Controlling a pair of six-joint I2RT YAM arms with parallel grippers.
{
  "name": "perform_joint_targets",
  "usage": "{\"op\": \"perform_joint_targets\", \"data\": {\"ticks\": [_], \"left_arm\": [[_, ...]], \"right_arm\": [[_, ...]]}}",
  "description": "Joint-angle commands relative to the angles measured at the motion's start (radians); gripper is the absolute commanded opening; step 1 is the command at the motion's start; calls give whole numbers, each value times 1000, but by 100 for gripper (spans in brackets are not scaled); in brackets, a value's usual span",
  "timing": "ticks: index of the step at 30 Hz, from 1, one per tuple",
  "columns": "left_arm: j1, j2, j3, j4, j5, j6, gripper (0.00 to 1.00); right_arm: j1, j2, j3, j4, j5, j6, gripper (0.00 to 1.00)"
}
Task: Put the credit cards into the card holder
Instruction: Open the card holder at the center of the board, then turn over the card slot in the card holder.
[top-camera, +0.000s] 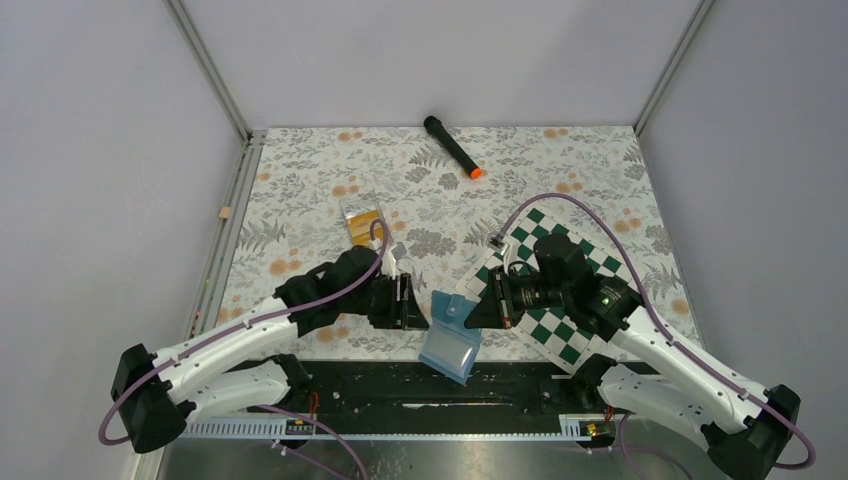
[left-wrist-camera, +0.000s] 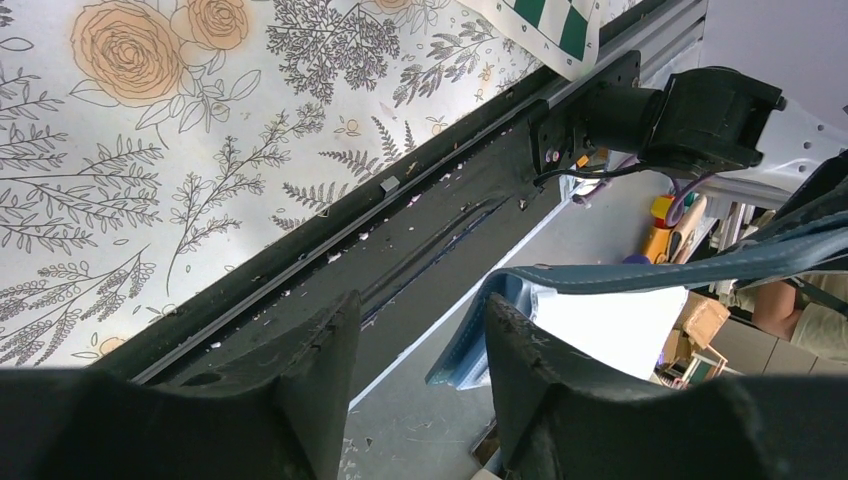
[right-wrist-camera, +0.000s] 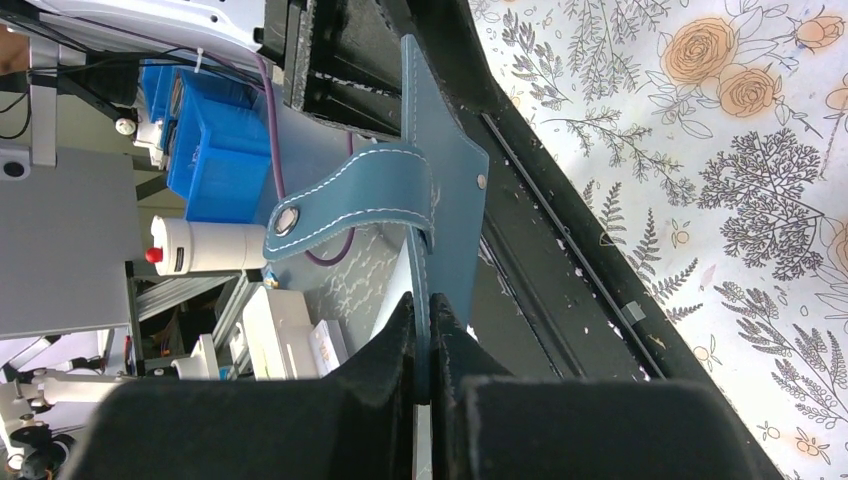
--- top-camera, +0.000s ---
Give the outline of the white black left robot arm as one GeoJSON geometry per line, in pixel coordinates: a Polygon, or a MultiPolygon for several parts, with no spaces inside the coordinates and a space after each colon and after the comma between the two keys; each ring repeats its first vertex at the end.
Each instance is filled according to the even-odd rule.
{"type": "Polygon", "coordinates": [[[126,430],[121,440],[144,454],[207,417],[276,403],[299,410],[309,401],[311,387],[289,357],[270,354],[257,367],[239,366],[347,314],[365,317],[375,329],[429,327],[411,275],[397,271],[391,254],[354,246],[333,262],[289,278],[222,326],[157,351],[142,343],[126,349],[118,361],[107,416],[120,418],[126,430]]]}

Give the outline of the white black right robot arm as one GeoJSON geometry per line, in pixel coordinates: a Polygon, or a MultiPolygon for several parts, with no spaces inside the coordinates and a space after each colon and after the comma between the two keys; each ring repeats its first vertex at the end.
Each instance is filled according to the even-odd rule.
{"type": "Polygon", "coordinates": [[[520,327],[548,350],[568,323],[648,364],[646,379],[602,353],[576,369],[575,402],[597,412],[605,405],[644,416],[702,448],[732,479],[764,479],[793,436],[799,396],[768,388],[723,364],[660,319],[630,284],[592,269],[565,233],[538,239],[526,264],[521,245],[496,234],[498,255],[481,278],[470,328],[520,327]]]}

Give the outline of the blue card holder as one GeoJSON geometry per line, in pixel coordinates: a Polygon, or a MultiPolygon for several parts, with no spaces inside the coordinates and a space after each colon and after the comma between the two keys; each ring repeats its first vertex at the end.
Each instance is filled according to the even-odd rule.
{"type": "Polygon", "coordinates": [[[465,327],[476,306],[462,295],[434,290],[432,321],[418,355],[421,363],[461,385],[471,374],[482,342],[480,329],[465,327]]]}

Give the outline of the clear box with orange cards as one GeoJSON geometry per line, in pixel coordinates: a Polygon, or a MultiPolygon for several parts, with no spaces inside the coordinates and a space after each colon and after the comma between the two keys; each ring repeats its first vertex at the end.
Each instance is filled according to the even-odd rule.
{"type": "Polygon", "coordinates": [[[392,252],[396,242],[374,191],[362,197],[345,198],[339,203],[341,215],[354,246],[379,249],[387,246],[392,252]]]}

